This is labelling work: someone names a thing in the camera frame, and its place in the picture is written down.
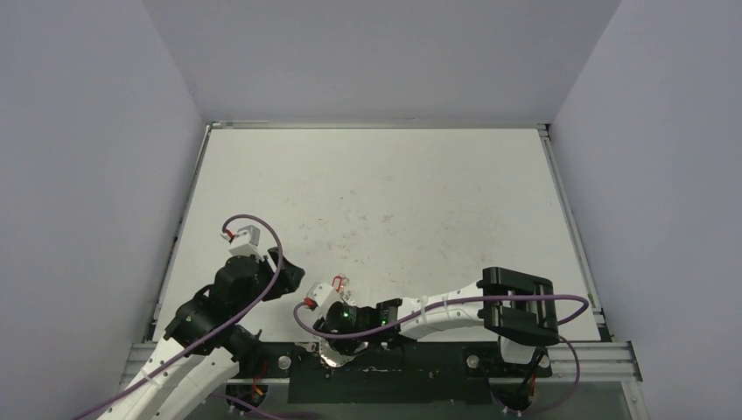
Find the red tagged key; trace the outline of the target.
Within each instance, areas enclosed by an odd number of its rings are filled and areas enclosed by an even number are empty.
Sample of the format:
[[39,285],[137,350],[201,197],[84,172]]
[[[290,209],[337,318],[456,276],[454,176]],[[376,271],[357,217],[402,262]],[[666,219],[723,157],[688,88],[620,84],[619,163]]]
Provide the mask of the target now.
[[349,279],[343,275],[337,275],[332,278],[331,286],[337,291],[341,292],[349,283]]

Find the metal key holder ring plate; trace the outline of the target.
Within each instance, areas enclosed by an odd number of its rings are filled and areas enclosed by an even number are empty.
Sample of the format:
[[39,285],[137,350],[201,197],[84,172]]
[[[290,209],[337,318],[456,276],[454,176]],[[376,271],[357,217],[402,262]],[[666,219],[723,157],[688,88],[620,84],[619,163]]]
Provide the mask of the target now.
[[313,335],[318,339],[315,346],[321,362],[327,368],[340,368],[367,352],[371,345],[367,339],[327,339],[319,333],[348,335],[370,328],[361,320],[363,310],[354,301],[335,287],[326,283],[315,283],[307,292],[304,302],[316,316],[311,324]]

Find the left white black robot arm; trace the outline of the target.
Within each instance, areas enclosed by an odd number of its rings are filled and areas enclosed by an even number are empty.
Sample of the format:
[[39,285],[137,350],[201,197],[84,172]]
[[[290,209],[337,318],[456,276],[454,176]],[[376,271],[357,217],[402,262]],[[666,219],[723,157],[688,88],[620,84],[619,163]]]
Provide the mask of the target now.
[[101,418],[184,419],[226,380],[260,372],[267,363],[259,336],[238,323],[252,304],[296,291],[304,276],[277,248],[228,258],[176,310],[125,396]]

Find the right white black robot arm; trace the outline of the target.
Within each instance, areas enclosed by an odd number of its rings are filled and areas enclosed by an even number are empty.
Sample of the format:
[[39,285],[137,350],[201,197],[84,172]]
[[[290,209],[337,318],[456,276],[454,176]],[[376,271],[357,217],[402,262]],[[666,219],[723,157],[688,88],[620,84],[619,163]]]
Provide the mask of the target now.
[[433,333],[482,327],[507,342],[494,352],[496,367],[505,375],[517,375],[529,364],[526,347],[559,341],[553,292],[553,283],[546,278],[491,267],[483,270],[480,280],[431,297],[400,297],[359,307],[330,284],[316,283],[304,301],[317,315],[312,329],[331,356],[352,360]]

